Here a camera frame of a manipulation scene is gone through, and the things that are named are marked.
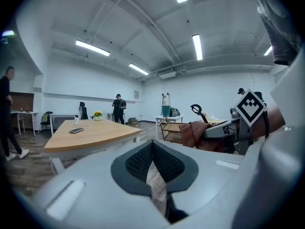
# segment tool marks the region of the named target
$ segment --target wooden floor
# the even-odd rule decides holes
[[[155,139],[155,123],[141,122],[141,126],[138,128],[143,130],[140,137],[141,141]],[[54,177],[51,170],[51,160],[47,154],[43,153],[43,148],[50,137],[50,132],[36,134],[36,136],[33,135],[32,131],[26,131],[26,133],[22,133],[21,135],[18,135],[16,132],[18,143],[22,148],[28,148],[30,150],[29,154],[21,160],[18,157],[15,157],[9,162],[4,161],[6,164],[6,172],[12,186],[29,197],[31,197],[43,184]],[[120,146],[122,146],[122,144],[111,146],[107,148],[107,150],[119,148]],[[10,151],[16,153],[12,145],[10,145]],[[67,168],[81,158],[83,158],[83,156],[71,157],[70,159],[65,158],[61,161],[65,168]],[[147,176],[147,184],[152,187],[152,202],[164,214],[166,205],[165,182],[154,164],[150,167]]]

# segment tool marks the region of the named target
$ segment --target curved wooden table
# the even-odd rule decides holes
[[[64,121],[44,147],[44,152],[49,154],[58,173],[65,170],[60,157],[86,154],[129,140],[136,142],[139,141],[139,134],[142,131],[109,120],[81,120],[79,126],[91,127],[71,134],[70,130],[79,128],[74,126],[73,122],[74,120]]]

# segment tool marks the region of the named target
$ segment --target wire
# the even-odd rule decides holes
[[[52,170],[53,174],[56,176],[56,174],[55,174],[55,172],[54,172],[54,170],[53,170],[53,161],[52,161],[52,163],[51,163],[51,170]]]
[[[80,128],[84,128],[84,129],[86,129],[86,128],[91,128],[91,125],[82,125],[83,124],[83,122],[82,121],[80,121],[80,122],[73,122],[73,125],[74,126],[76,126],[76,127],[80,127]]]

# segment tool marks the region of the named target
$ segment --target desk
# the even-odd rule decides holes
[[[38,114],[38,112],[25,112],[25,111],[22,111],[22,112],[21,112],[21,111],[12,110],[10,113],[11,113],[11,114],[17,114],[17,122],[18,122],[19,135],[21,135],[20,123],[19,123],[19,121],[22,120],[23,132],[25,132],[23,115],[31,115],[31,116],[32,116],[32,124],[33,124],[33,133],[34,133],[34,136],[36,136],[36,134],[35,134],[35,124],[34,124],[34,122],[36,122],[36,120],[37,120],[37,114]]]
[[[50,114],[50,128],[51,128],[52,135],[54,135],[53,118],[74,118],[74,116],[75,116],[74,114]]]
[[[158,140],[158,123],[160,120],[163,120],[165,117],[163,115],[155,116],[156,118],[156,140]],[[177,122],[177,120],[181,119],[181,123],[183,121],[183,115],[176,116],[176,117],[168,117],[168,122]]]
[[[125,120],[125,113],[123,113],[123,119],[124,119],[124,124],[125,124],[125,123],[126,123],[126,120]],[[107,120],[114,121],[114,115],[113,115],[113,113],[107,113]]]
[[[82,120],[82,124],[79,125],[90,125],[91,128],[71,134],[69,131],[77,128],[73,122],[74,120],[64,121],[44,147],[44,152],[49,154],[58,173],[65,170],[60,157],[99,151],[129,140],[135,143],[139,141],[139,134],[142,131],[109,120]]]

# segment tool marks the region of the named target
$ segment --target person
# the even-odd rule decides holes
[[[241,95],[244,95],[245,94],[245,91],[243,88],[239,88],[238,89],[238,93],[237,94],[241,94]]]
[[[80,102],[80,106],[78,107],[79,111],[79,116],[81,117],[81,120],[88,120],[88,115],[87,115],[87,108],[85,107],[84,102]]]
[[[10,124],[10,106],[13,103],[10,96],[10,81],[14,78],[15,70],[12,66],[9,66],[5,72],[5,76],[0,79],[0,133],[1,143],[7,161],[10,161],[16,156],[15,154],[10,153],[8,138],[13,143],[19,154],[19,158],[25,157],[29,152],[28,149],[20,148]]]
[[[112,103],[112,106],[114,107],[114,109],[113,109],[114,121],[116,123],[118,123],[119,119],[120,119],[121,124],[124,124],[124,119],[123,119],[124,111],[119,108],[120,103],[121,103],[121,95],[117,94],[116,95],[116,100],[114,100],[113,103]]]

